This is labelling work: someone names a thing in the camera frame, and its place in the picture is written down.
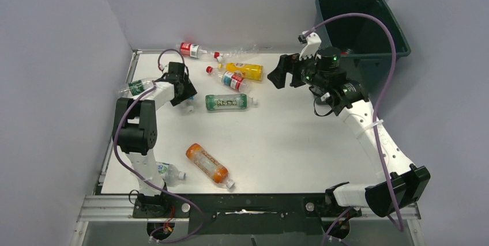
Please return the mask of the slim white label bottle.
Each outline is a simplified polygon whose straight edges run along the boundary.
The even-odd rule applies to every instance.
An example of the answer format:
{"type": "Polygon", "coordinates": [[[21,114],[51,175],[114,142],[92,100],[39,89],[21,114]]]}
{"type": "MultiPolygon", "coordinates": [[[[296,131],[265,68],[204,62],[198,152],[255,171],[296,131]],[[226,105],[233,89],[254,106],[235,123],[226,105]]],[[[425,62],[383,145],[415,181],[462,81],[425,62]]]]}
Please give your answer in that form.
{"type": "Polygon", "coordinates": [[[182,102],[182,105],[186,112],[188,113],[194,112],[194,97],[189,97],[188,99],[182,102]]]}

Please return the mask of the orange tea bottle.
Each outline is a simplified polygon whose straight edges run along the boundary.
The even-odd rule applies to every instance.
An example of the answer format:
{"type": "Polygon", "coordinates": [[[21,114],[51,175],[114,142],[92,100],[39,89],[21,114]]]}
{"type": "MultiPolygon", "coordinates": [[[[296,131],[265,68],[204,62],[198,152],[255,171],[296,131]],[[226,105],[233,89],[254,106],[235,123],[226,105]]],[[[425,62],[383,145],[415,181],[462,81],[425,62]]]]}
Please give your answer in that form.
{"type": "Polygon", "coordinates": [[[232,189],[235,182],[228,169],[210,155],[201,145],[194,143],[186,150],[186,157],[216,185],[232,189]]]}

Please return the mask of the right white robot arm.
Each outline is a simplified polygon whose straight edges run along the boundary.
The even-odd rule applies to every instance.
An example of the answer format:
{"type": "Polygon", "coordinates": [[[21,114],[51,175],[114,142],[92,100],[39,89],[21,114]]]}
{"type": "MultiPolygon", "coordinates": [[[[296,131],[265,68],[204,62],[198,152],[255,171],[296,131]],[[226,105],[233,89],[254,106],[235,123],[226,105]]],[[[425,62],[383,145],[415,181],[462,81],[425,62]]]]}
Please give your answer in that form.
{"type": "Polygon", "coordinates": [[[340,62],[341,51],[335,47],[323,48],[305,58],[283,54],[267,78],[277,89],[285,87],[287,74],[292,76],[291,87],[307,85],[349,127],[376,170],[375,183],[345,181],[327,188],[325,210],[339,215],[347,207],[366,207],[379,217],[388,217],[417,202],[431,175],[398,148],[375,114],[365,88],[348,78],[340,62]]]}

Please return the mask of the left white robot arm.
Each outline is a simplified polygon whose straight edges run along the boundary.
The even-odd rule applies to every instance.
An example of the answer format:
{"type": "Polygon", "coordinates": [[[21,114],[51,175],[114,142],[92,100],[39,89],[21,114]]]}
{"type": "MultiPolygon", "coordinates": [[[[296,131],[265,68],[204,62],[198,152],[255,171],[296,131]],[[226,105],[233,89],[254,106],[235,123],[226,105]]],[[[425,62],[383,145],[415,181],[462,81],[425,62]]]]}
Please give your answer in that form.
{"type": "Polygon", "coordinates": [[[116,159],[138,180],[135,206],[168,209],[167,185],[157,171],[153,152],[158,136],[156,111],[166,103],[177,106],[196,93],[182,62],[169,62],[160,78],[133,81],[121,90],[112,141],[116,159]]]}

